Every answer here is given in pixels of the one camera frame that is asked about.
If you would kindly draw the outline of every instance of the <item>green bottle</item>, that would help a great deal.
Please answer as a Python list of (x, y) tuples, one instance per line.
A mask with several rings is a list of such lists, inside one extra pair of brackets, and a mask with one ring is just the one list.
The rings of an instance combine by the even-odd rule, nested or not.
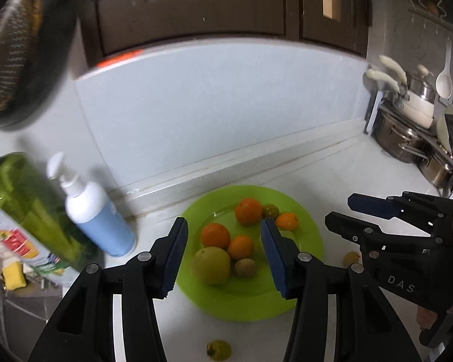
[(97, 249), (22, 152), (0, 157), (0, 240), (38, 274), (60, 284), (73, 282)]

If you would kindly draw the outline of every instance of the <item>yellow sponge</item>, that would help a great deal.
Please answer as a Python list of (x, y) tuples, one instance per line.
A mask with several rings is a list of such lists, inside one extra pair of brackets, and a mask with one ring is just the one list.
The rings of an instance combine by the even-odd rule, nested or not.
[(7, 290), (19, 289), (20, 287), (25, 287), (27, 285), (24, 273), (22, 272), (21, 262), (14, 261), (12, 264), (3, 267), (2, 273), (3, 279), (5, 279), (5, 288)]

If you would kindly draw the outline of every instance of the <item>frying pan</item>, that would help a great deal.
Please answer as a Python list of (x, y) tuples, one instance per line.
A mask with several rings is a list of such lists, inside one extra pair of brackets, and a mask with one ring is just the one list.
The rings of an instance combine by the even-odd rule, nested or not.
[[(27, 118), (54, 88), (73, 38), (76, 0), (0, 4), (0, 127), (5, 127)], [(18, 56), (11, 54), (17, 50)]]

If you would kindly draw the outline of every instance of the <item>cabinet door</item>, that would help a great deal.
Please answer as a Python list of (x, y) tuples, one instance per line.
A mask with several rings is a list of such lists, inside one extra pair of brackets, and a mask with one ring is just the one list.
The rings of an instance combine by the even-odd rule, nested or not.
[(300, 6), (302, 38), (366, 56), (368, 0), (301, 0)]
[(95, 14), (83, 12), (81, 19), (91, 32), (97, 21), (93, 39), (105, 55), (191, 35), (284, 34), (284, 0), (95, 0), (93, 7)]

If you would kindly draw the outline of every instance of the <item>orange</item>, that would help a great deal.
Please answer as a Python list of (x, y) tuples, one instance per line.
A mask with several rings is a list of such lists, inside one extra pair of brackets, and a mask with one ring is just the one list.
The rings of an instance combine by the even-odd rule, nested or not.
[(284, 212), (275, 219), (275, 226), (294, 231), (298, 227), (297, 215), (293, 212)]
[(226, 251), (233, 260), (246, 259), (254, 251), (254, 242), (248, 236), (238, 236), (232, 239)]
[(207, 224), (201, 232), (201, 243), (205, 246), (226, 249), (230, 244), (230, 232), (222, 224)]
[(235, 207), (235, 217), (242, 226), (252, 226), (262, 218), (262, 204), (255, 199), (243, 199)]

